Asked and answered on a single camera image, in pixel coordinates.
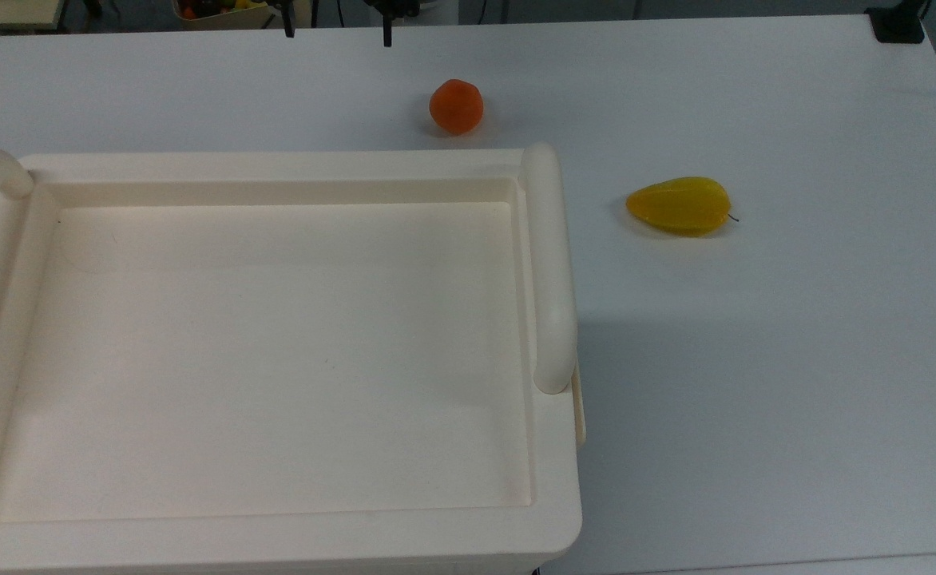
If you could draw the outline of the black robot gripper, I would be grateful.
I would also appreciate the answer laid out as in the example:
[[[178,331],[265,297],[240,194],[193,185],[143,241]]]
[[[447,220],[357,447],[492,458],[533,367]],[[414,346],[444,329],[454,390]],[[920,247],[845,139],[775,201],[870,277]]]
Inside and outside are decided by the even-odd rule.
[[[385,47],[392,47],[394,18],[413,18],[420,14],[421,1],[363,1],[382,16],[382,37]],[[287,38],[294,37],[294,22],[290,10],[282,10],[282,23]]]

